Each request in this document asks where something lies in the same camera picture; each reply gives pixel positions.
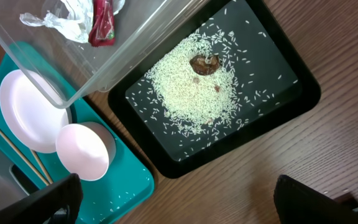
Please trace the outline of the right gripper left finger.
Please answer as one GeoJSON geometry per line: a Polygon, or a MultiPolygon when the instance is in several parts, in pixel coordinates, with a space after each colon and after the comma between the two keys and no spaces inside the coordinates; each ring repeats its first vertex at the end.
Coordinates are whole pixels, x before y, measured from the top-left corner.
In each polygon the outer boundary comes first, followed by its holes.
{"type": "Polygon", "coordinates": [[[82,199],[81,180],[70,174],[0,210],[0,223],[75,223],[82,199]]]}

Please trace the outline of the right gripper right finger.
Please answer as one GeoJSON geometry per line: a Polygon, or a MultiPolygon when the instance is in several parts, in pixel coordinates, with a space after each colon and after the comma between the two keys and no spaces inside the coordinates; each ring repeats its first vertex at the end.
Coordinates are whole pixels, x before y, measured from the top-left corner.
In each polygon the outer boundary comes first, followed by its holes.
{"type": "Polygon", "coordinates": [[[273,201],[281,223],[358,223],[351,193],[331,199],[287,175],[278,177],[273,201]]]}

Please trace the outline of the small pink white bowl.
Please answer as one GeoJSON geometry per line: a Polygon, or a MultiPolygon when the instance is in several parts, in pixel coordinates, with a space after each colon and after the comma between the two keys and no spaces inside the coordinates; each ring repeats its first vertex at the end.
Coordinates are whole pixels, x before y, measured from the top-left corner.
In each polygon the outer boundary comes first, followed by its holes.
{"type": "Polygon", "coordinates": [[[101,179],[116,155],[113,135],[102,124],[91,121],[64,126],[55,145],[65,169],[86,181],[101,179]]]}

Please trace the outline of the pile of white rice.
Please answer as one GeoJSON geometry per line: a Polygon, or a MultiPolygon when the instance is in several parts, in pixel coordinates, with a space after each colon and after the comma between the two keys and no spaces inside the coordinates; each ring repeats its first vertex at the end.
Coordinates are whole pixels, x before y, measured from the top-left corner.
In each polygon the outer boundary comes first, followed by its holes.
{"type": "Polygon", "coordinates": [[[245,2],[211,16],[130,86],[126,100],[163,150],[183,161],[293,99],[298,77],[245,2]],[[196,55],[219,57],[212,75],[196,55]]]}

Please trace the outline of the brown food piece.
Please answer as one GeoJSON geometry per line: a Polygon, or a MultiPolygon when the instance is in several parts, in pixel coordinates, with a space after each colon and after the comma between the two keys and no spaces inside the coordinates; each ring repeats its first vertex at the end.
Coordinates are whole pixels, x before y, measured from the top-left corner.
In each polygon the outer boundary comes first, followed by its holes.
{"type": "Polygon", "coordinates": [[[217,55],[207,57],[204,55],[196,55],[189,61],[189,64],[195,73],[202,76],[212,75],[221,66],[217,55]]]}

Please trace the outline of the red snack wrapper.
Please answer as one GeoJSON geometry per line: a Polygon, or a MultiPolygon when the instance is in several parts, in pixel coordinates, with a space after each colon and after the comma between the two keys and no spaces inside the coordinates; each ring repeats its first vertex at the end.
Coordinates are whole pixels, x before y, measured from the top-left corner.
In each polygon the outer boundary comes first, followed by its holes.
{"type": "Polygon", "coordinates": [[[93,27],[88,42],[92,47],[114,45],[113,0],[93,0],[93,27]]]}

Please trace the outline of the white tissue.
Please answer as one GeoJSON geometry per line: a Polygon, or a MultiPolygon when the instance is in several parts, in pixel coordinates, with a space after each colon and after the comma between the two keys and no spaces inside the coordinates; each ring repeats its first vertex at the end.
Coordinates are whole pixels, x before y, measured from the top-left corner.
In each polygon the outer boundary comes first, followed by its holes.
{"type": "Polygon", "coordinates": [[[56,29],[66,39],[77,43],[88,42],[89,34],[93,28],[93,1],[92,0],[61,0],[68,15],[66,18],[48,12],[40,19],[29,12],[20,14],[20,21],[31,27],[45,26],[56,29]]]}
{"type": "Polygon", "coordinates": [[[113,15],[119,13],[119,11],[124,7],[126,0],[112,0],[112,9],[113,15]]]}

